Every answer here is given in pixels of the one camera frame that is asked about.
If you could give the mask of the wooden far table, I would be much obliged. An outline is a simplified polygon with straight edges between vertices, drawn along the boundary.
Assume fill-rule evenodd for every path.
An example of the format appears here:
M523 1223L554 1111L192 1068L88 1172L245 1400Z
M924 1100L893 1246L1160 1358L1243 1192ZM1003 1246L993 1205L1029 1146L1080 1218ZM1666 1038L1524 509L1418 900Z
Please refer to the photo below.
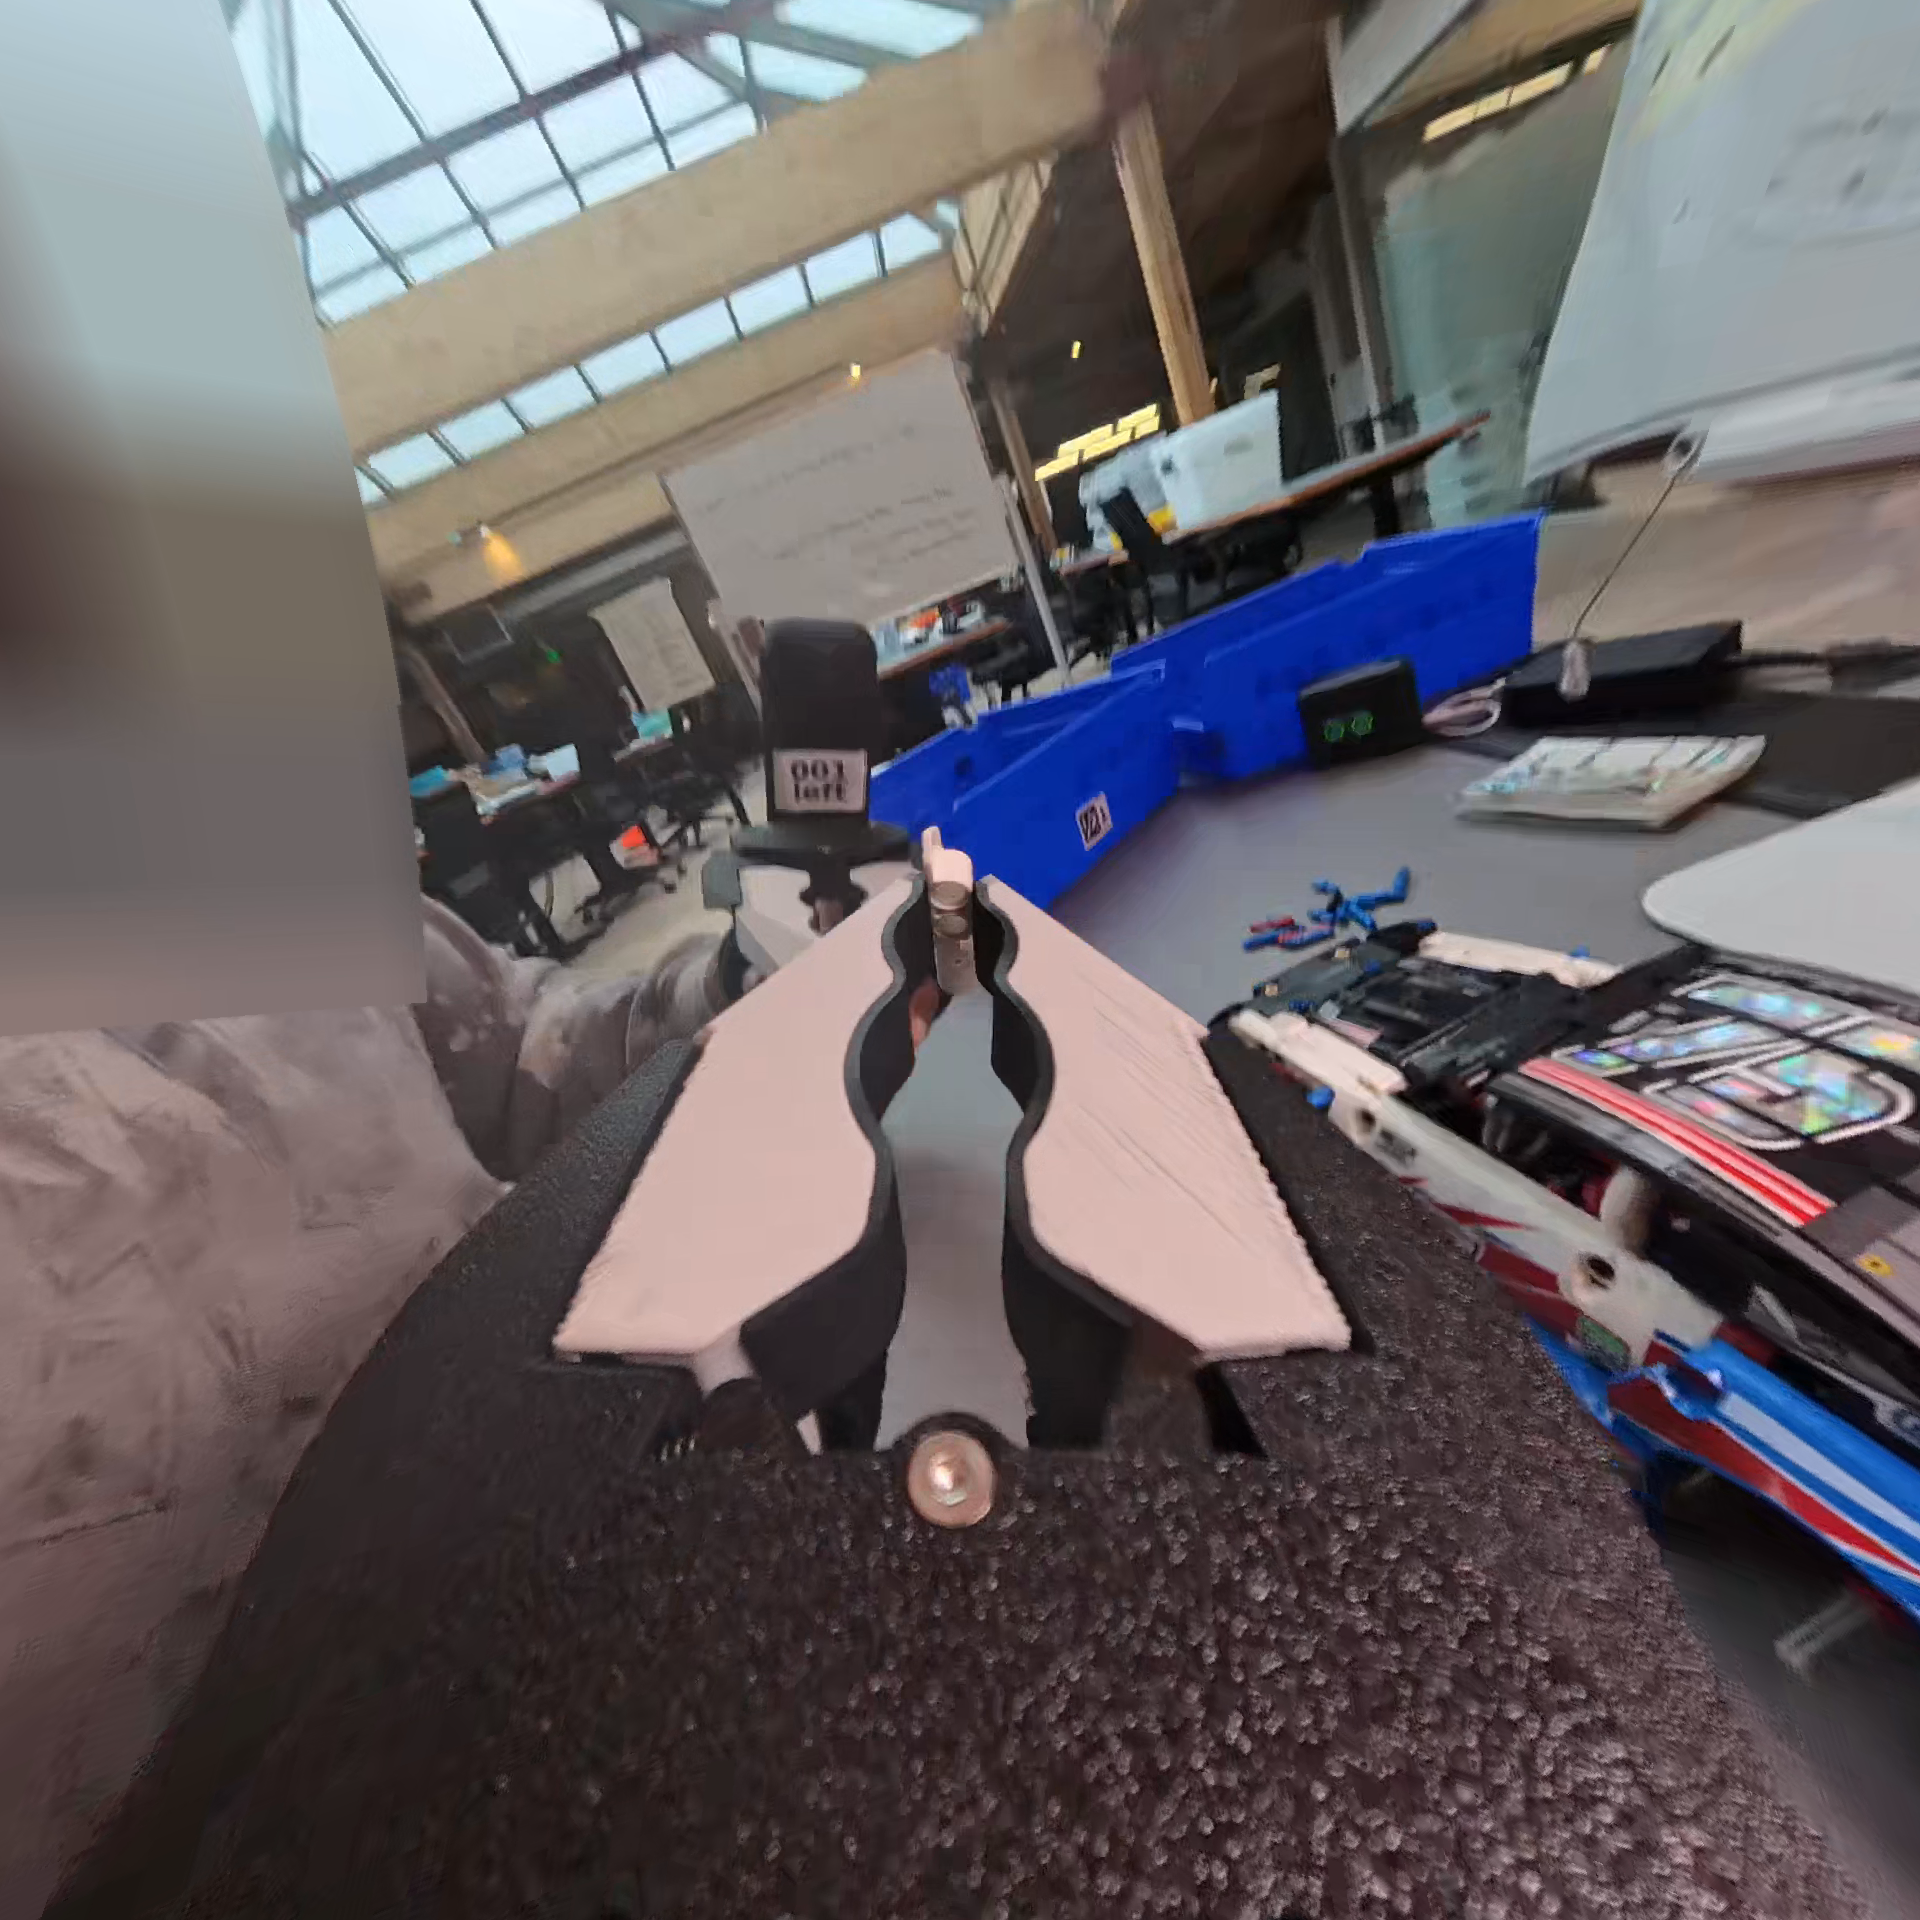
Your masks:
M1168 531L1165 542L1186 544L1218 539L1256 520L1300 519L1319 501L1351 493L1365 493L1370 498L1379 539L1400 536L1403 532L1401 504L1395 492L1400 478L1426 466L1437 453L1472 440L1490 420L1493 411L1479 410L1476 413L1451 420L1433 431L1363 453L1341 464L1317 468L1285 483L1282 492L1269 501L1211 519L1200 519L1193 526L1178 526Z

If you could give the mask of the white monitor stand base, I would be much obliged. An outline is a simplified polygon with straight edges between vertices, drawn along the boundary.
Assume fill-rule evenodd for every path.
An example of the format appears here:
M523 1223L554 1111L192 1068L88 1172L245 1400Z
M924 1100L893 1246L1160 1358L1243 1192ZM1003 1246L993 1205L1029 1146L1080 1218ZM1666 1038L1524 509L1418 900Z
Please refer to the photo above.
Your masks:
M1919 992L1919 781L1673 871L1642 910L1711 949Z

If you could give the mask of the whiteboard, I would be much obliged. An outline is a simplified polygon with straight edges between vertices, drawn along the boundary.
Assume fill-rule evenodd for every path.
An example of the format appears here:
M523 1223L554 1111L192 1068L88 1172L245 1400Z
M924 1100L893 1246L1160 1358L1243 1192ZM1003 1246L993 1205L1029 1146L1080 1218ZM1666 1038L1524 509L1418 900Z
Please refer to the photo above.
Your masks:
M722 611L877 621L1025 573L951 351L916 351L664 471Z

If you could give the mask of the person's grey sweatshirt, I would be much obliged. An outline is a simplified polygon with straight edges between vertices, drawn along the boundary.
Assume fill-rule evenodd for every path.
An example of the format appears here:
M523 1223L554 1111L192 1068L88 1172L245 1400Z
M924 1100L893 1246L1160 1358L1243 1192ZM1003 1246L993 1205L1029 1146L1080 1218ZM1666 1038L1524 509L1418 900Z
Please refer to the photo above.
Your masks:
M423 949L413 1005L4 1038L4 1916L88 1847L331 1398L500 1196L443 1045L512 960L433 902Z

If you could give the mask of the grey desk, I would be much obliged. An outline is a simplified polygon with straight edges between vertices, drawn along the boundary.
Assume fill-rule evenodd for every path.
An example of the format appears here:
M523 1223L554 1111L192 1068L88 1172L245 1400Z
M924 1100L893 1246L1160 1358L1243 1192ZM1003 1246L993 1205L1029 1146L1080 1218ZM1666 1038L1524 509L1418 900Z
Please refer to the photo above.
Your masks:
M1256 984L1317 949L1248 954L1242 950L1248 925L1300 916L1314 904L1314 880L1371 892L1400 867L1413 871L1411 893L1380 914L1380 925L1429 922L1457 936L1584 954L1628 970L1669 946L1693 943L1643 914L1642 899L1656 880L1803 826L1775 832L1753 807L1740 804L1707 807L1701 823L1679 832L1463 819L1459 791L1489 773L1490 766L1471 766L1457 748L1431 744L1341 773L1192 779L1052 910L1199 1014L1245 1000ZM1740 1493L1705 1471L1684 1471L1653 1511L1684 1479ZM1915 1623L1853 1584L1817 1547L1852 1590L1778 1638L1785 1664L1810 1669L1867 1604Z

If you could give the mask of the blue plastic bin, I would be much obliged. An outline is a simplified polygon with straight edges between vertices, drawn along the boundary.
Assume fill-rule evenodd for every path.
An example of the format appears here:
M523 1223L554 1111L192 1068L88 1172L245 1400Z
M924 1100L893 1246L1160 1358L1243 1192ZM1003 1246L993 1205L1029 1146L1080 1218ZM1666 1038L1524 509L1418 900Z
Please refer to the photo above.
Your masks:
M1178 792L1165 668L1009 703L888 760L872 815L936 827L979 876L1053 904Z
M1370 544L1117 653L1111 677L1160 687L1186 770L1277 773L1308 758L1299 698L1309 684L1405 660L1433 706L1517 666L1543 524L1527 512Z

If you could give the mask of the white storage box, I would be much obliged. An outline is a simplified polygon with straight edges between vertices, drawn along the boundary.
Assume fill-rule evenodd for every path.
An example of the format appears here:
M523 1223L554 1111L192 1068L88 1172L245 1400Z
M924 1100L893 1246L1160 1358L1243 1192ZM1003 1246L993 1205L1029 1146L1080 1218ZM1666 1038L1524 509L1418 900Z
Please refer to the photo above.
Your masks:
M1083 471L1076 496L1096 550L1114 550L1108 504L1130 493L1161 532L1261 508L1285 487L1280 392L1264 388L1195 424L1135 440Z

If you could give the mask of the instruction booklet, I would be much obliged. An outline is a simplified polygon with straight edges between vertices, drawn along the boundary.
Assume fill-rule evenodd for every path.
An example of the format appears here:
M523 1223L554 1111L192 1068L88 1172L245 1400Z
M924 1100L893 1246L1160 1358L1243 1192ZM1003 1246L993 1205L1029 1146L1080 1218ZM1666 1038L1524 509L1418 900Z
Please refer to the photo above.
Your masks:
M1545 736L1471 781L1471 820L1618 826L1661 832L1746 779L1768 736Z

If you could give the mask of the black office chair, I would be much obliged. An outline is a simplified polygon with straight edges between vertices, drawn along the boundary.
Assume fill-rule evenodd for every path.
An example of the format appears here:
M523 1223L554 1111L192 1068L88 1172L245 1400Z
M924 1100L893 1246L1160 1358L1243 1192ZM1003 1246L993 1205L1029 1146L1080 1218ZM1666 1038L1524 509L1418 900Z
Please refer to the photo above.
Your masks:
M512 852L483 819L469 787L447 784L413 796L411 812L418 829L423 892L447 904L483 940L511 946L521 958L568 962L585 943L563 934L540 904L536 885Z
M1122 566L1139 587L1152 632L1186 621L1193 611L1193 566L1154 527L1132 487L1120 487L1103 502L1103 515L1122 552Z

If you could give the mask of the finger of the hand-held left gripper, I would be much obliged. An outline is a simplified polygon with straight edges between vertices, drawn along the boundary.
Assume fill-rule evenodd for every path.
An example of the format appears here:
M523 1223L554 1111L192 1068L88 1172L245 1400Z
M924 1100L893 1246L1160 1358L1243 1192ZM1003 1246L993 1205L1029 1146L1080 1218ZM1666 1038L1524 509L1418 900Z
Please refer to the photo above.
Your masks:
M810 877L741 880L741 958L747 979L768 979L802 955L819 936Z

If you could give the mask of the near blue plastic bin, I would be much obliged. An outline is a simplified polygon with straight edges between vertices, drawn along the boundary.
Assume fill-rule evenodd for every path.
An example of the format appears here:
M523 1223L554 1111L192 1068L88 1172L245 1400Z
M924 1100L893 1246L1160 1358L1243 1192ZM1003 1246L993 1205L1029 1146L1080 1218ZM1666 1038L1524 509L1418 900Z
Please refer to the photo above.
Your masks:
M1178 792L1165 668L1009 703L888 760L872 815L936 827L979 876L1053 904Z

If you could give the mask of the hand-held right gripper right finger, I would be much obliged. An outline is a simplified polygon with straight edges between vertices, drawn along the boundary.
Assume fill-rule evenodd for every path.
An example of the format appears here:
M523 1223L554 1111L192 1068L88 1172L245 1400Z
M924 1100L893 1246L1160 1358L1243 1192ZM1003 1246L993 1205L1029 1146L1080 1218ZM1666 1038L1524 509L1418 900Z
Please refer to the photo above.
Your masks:
M1202 1363L1344 1352L1353 1328L1220 1086L1207 1029L1003 880L976 886L993 1070L1019 1107L1016 1246Z

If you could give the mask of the black flat box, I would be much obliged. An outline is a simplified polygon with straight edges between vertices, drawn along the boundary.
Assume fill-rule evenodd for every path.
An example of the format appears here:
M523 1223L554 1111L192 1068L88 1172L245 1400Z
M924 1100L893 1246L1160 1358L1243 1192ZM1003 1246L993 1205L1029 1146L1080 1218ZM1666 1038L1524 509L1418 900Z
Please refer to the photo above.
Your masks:
M1563 639L1517 662L1498 695L1514 728L1556 732L1715 703L1745 659L1740 620Z

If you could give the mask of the person's left forearm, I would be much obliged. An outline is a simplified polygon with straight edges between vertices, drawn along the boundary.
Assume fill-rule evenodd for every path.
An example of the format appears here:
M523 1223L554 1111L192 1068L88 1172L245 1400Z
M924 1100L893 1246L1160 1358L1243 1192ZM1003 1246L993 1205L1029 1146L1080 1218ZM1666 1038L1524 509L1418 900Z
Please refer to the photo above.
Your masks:
M635 973L585 979L489 943L435 899L421 910L417 1029L469 1149L505 1183L741 992L729 934L692 932Z

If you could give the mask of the black charger green display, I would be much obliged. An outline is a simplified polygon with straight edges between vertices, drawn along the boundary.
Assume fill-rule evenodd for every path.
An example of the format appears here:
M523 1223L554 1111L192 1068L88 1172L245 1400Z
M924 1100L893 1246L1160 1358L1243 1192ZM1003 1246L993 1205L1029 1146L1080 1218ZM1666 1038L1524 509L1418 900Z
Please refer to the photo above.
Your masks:
M1403 655L1303 686L1299 717L1303 755L1317 773L1396 756L1429 739L1420 684Z

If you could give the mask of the white toy panel piece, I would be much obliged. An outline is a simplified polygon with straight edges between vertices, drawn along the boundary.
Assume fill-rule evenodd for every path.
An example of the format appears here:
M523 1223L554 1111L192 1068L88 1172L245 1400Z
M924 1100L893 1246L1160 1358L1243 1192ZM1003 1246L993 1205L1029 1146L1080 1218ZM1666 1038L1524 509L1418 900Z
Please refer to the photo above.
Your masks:
M951 847L937 826L921 832L921 880L932 940L932 972L943 994L969 997L976 990L976 871L972 855Z

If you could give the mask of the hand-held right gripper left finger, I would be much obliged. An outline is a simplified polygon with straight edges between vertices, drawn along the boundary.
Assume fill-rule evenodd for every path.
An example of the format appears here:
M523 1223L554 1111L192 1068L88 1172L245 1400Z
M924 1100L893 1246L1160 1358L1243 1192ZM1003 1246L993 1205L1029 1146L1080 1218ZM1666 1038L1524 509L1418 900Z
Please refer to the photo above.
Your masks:
M907 877L893 877L707 1026L556 1355L741 1375L754 1314L853 1252L877 1157L848 1053L896 984L881 936L907 899Z

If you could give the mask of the white monitor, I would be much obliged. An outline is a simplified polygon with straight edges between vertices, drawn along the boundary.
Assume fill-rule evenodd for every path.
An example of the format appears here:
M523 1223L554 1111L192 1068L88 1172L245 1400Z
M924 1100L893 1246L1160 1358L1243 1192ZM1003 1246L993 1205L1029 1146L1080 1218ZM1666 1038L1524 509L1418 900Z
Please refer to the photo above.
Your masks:
M1915 464L1919 4L1643 4L1527 422L1705 483Z

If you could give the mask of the black desk mat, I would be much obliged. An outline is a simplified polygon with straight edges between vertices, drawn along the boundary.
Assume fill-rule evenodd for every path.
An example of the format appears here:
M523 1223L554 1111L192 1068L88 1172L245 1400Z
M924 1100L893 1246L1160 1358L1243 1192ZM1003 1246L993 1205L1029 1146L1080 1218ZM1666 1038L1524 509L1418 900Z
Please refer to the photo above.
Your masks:
M1724 798L1793 823L1919 778L1919 650L1863 643L1829 653L1745 655L1690 686L1684 703L1499 717L1447 742L1509 760L1539 736L1761 736L1755 766Z

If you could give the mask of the brick-built toy race car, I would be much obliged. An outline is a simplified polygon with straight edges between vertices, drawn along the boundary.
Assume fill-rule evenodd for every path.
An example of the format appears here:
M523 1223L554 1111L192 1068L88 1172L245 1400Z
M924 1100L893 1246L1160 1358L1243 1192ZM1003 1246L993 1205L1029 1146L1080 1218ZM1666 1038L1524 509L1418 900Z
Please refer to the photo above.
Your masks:
M1915 990L1405 918L1213 1030L1451 1223L1645 1507L1717 1476L1919 1615Z

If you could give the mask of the paper flipchart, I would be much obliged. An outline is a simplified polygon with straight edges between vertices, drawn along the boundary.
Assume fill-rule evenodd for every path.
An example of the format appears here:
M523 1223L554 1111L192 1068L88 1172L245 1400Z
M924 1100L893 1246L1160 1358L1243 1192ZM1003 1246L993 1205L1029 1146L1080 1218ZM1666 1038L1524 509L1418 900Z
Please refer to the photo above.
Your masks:
M673 712L715 691L714 668L668 579L639 582L594 605L591 616L605 635L640 710Z

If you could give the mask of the pile of blue red pins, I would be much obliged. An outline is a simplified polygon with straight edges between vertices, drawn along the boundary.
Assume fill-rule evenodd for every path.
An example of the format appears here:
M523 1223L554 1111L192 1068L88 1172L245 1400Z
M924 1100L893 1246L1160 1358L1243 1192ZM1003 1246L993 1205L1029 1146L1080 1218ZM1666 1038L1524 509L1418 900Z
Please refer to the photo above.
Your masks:
M1380 914L1409 900L1413 885L1411 867L1400 867L1386 886L1351 892L1335 880L1314 880L1309 904L1300 916L1264 918L1248 925L1239 946L1243 954L1303 954L1341 936L1375 936L1380 930Z

